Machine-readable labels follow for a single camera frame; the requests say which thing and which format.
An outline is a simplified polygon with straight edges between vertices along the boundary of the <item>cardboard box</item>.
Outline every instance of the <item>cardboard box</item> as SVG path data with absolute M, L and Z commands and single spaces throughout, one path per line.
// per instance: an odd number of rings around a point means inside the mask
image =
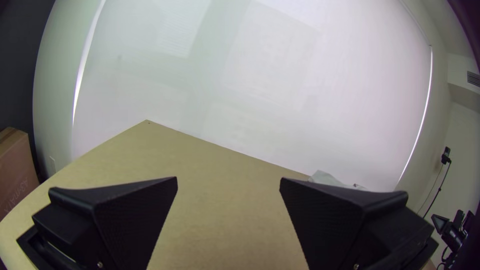
M 0 221 L 38 186 L 29 135 L 5 128 L 0 132 Z

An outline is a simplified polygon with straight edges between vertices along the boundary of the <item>air vent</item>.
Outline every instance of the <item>air vent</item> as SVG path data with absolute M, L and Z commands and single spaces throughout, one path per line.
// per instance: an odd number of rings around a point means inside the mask
M 480 87 L 480 75 L 475 74 L 473 72 L 467 71 L 466 72 L 466 81 L 469 84 L 472 84 L 474 86 Z

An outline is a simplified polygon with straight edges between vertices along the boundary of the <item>ceiling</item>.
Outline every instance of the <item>ceiling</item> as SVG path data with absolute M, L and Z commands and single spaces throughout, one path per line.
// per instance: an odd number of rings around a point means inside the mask
M 467 36 L 447 0 L 421 0 L 448 53 L 474 58 Z

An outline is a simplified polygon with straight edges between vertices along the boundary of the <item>white wall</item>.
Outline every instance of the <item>white wall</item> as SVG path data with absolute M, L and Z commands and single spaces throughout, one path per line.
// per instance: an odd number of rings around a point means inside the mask
M 392 190 L 421 124 L 430 60 L 397 0 L 107 1 L 73 155 L 150 119 L 299 172 Z
M 430 223 L 432 214 L 453 220 L 458 209 L 465 213 L 468 210 L 475 213 L 477 210 L 480 200 L 480 114 L 453 103 L 444 144 L 451 148 L 452 163 L 441 192 L 427 214 L 427 220 Z M 434 186 L 429 185 L 425 190 L 424 197 L 426 198 L 428 191 L 433 188 L 425 205 L 420 209 L 420 215 L 423 216 L 427 211 L 445 171 L 446 166 L 444 166 L 437 183 Z M 437 232 L 433 233 L 433 238 L 439 243 L 439 246 L 432 256 L 432 261 L 438 265 L 446 245 Z
M 407 206 L 416 211 L 418 202 L 425 199 L 423 191 L 437 176 L 440 168 L 451 101 L 447 83 L 447 52 L 439 32 L 420 1 L 403 2 L 415 17 L 433 49 L 432 84 L 423 127 L 410 162 L 395 188 L 408 192 Z
M 480 87 L 467 82 L 467 72 L 478 74 L 475 59 L 458 54 L 448 54 L 448 82 L 480 95 Z
M 100 2 L 56 1 L 45 25 L 33 82 L 33 128 L 38 159 L 47 176 L 72 161 L 74 92 Z

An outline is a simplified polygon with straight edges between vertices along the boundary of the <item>black 3d-printed triangular part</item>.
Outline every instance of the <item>black 3d-printed triangular part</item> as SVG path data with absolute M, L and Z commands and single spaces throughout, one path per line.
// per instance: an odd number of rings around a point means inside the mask
M 439 235 L 442 235 L 445 229 L 445 225 L 450 221 L 450 219 L 443 217 L 441 215 L 433 214 L 431 215 L 431 221 L 433 222 L 433 226 L 435 226 L 435 230 Z
M 177 178 L 48 191 L 52 203 L 90 216 L 118 269 L 146 269 L 177 193 Z
M 281 179 L 280 193 L 311 270 L 339 269 L 362 223 L 408 200 L 403 191 L 368 192 L 288 178 Z

